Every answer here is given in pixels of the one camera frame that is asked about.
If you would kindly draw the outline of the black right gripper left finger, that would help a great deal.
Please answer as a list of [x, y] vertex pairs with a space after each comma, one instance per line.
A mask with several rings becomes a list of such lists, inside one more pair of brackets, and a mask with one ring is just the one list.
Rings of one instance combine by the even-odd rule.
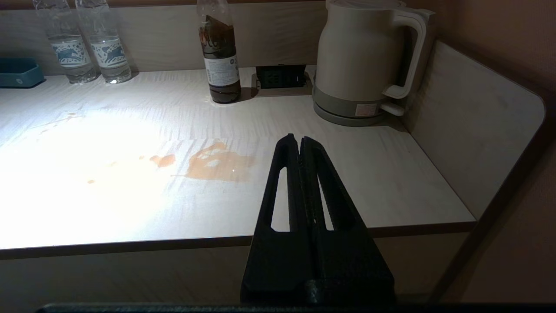
[[[303, 303], [313, 277], [308, 219], [293, 134], [276, 144], [241, 285], [242, 303]], [[278, 180], [286, 169], [290, 230], [271, 226]]]

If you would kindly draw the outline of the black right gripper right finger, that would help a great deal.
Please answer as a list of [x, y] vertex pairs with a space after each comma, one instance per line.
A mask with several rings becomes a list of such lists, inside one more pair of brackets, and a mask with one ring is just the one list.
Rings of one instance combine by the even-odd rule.
[[324, 146], [304, 137], [301, 172], [314, 279], [323, 304], [395, 304], [394, 277]]

